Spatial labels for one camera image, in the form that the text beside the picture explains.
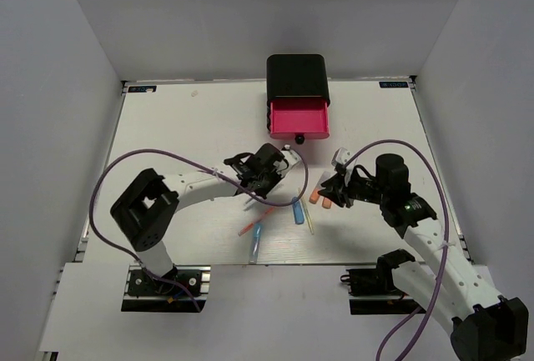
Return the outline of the orange correction tape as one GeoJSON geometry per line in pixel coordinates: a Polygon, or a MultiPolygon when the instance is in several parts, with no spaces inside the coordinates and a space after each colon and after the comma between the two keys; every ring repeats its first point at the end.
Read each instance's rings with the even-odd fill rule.
{"type": "Polygon", "coordinates": [[[323,208],[330,209],[332,202],[328,198],[323,198],[321,205],[323,208]]]}

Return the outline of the yellow highlighter pen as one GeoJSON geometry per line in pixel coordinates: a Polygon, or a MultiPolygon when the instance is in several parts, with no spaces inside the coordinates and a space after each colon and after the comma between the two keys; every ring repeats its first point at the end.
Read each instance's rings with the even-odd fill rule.
{"type": "Polygon", "coordinates": [[[304,216],[305,216],[305,221],[306,221],[307,226],[309,228],[310,234],[313,236],[313,235],[315,235],[315,231],[314,231],[314,226],[313,226],[313,223],[312,223],[312,220],[311,220],[311,217],[310,217],[309,210],[307,208],[307,205],[306,205],[306,202],[305,202],[305,199],[304,199],[304,191],[300,187],[298,187],[298,190],[299,190],[299,195],[300,195],[300,205],[302,207],[302,210],[303,210],[303,213],[304,213],[304,216]]]}

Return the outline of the light blue correction tape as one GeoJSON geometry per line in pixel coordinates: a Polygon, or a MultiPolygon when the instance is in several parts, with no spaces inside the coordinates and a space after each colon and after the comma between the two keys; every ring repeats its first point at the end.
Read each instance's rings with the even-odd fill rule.
{"type": "Polygon", "coordinates": [[[298,198],[292,199],[292,212],[296,225],[301,225],[305,223],[305,214],[301,206],[300,200],[298,198]]]}

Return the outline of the orange highlighter pen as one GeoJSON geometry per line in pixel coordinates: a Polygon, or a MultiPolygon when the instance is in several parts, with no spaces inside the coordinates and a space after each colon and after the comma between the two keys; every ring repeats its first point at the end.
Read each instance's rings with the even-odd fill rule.
{"type": "Polygon", "coordinates": [[[244,228],[242,228],[238,232],[238,236],[241,237],[244,234],[246,234],[250,229],[252,229],[257,223],[260,223],[263,219],[265,219],[267,216],[269,216],[273,211],[275,210],[275,207],[270,207],[266,209],[259,217],[257,217],[255,220],[253,220],[251,223],[246,225],[244,228]]]}

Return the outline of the pink top drawer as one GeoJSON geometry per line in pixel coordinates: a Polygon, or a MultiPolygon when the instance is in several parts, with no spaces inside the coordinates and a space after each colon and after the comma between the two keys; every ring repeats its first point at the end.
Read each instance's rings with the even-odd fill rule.
{"type": "Polygon", "coordinates": [[[270,137],[279,140],[322,140],[330,136],[328,103],[322,98],[281,98],[270,103],[270,137]]]}

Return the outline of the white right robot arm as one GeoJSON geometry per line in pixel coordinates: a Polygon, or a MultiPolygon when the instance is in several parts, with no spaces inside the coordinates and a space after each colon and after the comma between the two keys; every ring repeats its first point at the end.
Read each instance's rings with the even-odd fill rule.
{"type": "Polygon", "coordinates": [[[526,351],[529,312],[519,298],[506,298],[485,280],[463,251],[444,237],[435,210],[412,192],[403,157],[386,153],[375,174],[348,167],[340,148],[335,175],[320,195],[341,208],[354,201],[379,206],[385,222],[410,246],[378,257],[370,270],[348,272],[354,296],[405,293],[447,332],[460,360],[511,360],[526,351]]]}

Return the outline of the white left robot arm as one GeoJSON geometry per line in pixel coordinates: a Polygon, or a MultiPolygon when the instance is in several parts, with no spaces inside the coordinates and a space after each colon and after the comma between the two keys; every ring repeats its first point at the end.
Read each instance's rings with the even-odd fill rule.
{"type": "Polygon", "coordinates": [[[178,270],[164,245],[174,215],[187,207],[216,198],[250,192],[263,200],[300,163],[289,147],[262,145],[256,153],[240,153],[212,168],[197,166],[191,173],[162,175],[143,170],[110,209],[111,216],[129,241],[139,262],[148,270],[148,284],[157,293],[178,292],[178,270]]]}

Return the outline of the orange utility knife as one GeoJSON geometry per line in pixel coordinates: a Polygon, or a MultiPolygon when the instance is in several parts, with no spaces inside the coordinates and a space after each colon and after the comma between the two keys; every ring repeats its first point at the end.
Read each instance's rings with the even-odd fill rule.
{"type": "Polygon", "coordinates": [[[324,171],[320,175],[316,185],[314,186],[314,188],[313,188],[313,190],[312,190],[312,192],[311,192],[311,194],[309,196],[309,202],[310,203],[316,204],[319,201],[319,199],[320,199],[319,191],[322,189],[321,184],[324,181],[326,181],[329,177],[330,177],[330,172],[328,172],[328,171],[324,171]]]}

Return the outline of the light blue utility knife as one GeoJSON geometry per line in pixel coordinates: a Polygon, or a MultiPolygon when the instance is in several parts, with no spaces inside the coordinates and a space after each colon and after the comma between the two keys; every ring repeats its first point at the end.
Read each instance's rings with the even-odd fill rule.
{"type": "Polygon", "coordinates": [[[259,245],[263,230],[262,223],[255,223],[252,227],[251,245],[249,250],[249,264],[257,264],[259,257],[259,245]]]}

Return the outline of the black drawer cabinet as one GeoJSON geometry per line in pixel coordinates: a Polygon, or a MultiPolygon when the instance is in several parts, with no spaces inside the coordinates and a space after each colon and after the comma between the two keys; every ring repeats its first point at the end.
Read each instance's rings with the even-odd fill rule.
{"type": "Polygon", "coordinates": [[[272,54],[266,60],[266,126],[270,103],[281,98],[322,98],[330,106],[325,59],[320,54],[272,54]]]}

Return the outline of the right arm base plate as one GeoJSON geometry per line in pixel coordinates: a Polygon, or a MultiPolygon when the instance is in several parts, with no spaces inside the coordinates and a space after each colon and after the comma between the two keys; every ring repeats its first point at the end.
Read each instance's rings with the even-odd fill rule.
{"type": "Polygon", "coordinates": [[[340,283],[348,289],[351,315],[408,315],[419,307],[406,293],[386,288],[376,268],[346,269],[340,283]]]}

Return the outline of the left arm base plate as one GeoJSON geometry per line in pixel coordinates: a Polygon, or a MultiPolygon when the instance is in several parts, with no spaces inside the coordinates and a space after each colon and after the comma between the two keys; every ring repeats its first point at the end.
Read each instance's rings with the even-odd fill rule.
{"type": "Polygon", "coordinates": [[[153,279],[140,266],[128,270],[121,311],[126,313],[197,313],[202,311],[209,293],[210,266],[178,267],[173,278],[194,296],[197,306],[181,288],[153,279]]]}

